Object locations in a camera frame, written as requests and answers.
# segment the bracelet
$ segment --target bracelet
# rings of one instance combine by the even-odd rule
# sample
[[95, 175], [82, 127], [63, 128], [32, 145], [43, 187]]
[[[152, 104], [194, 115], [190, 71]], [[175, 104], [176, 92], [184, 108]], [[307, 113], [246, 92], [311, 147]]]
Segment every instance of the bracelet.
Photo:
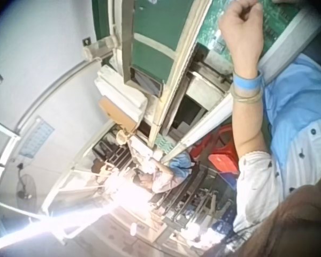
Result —
[[242, 97], [237, 95], [234, 90], [234, 83], [231, 84], [230, 93], [233, 96], [234, 100], [240, 103], [256, 103], [258, 102], [263, 96], [263, 87], [260, 87], [258, 93], [252, 97]]
[[245, 79], [233, 72], [234, 84], [244, 90], [253, 90], [259, 88], [263, 83], [263, 74], [259, 71], [258, 76], [254, 79]]

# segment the green circuit board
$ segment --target green circuit board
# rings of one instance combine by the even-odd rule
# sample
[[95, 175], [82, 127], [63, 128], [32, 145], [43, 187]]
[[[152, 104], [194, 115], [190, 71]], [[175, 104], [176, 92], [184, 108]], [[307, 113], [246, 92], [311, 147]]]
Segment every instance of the green circuit board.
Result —
[[[231, 55], [218, 27], [218, 19], [234, 0], [213, 0], [198, 34], [198, 43], [214, 50], [232, 63]], [[264, 49], [266, 53], [285, 28], [298, 14], [299, 8], [294, 4], [274, 4], [271, 0], [259, 0], [264, 10]]]

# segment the fist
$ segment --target fist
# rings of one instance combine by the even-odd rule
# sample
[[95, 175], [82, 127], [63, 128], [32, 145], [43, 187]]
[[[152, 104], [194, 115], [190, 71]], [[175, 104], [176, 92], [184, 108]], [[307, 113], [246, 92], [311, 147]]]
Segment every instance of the fist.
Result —
[[257, 77], [263, 51], [263, 7], [258, 0], [233, 1], [219, 20], [230, 50], [234, 72], [246, 79]]

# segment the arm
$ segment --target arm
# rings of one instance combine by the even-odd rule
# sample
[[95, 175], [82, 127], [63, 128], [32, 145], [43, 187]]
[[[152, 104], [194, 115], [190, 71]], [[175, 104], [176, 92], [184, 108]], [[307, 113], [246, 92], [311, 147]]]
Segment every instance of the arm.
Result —
[[[231, 52], [235, 77], [234, 92], [241, 98], [259, 93], [260, 84], [246, 88], [258, 76], [257, 64], [263, 50], [263, 9], [257, 0], [234, 1], [219, 21], [221, 33]], [[263, 103], [241, 103], [234, 100], [232, 116], [236, 151], [241, 157], [253, 151], [267, 152], [261, 132]]]
[[161, 172], [173, 177], [173, 171], [168, 166], [161, 164], [160, 162], [156, 161], [153, 158], [150, 159], [150, 162], [152, 162], [157, 168], [159, 168]]

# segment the blue wristband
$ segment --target blue wristband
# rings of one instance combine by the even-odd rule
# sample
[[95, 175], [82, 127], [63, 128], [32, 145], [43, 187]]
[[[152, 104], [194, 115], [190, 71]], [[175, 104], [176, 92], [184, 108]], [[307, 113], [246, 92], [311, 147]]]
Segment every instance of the blue wristband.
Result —
[[245, 90], [252, 90], [260, 88], [263, 83], [263, 74], [259, 72], [259, 75], [255, 79], [244, 79], [237, 74], [233, 73], [234, 86]]

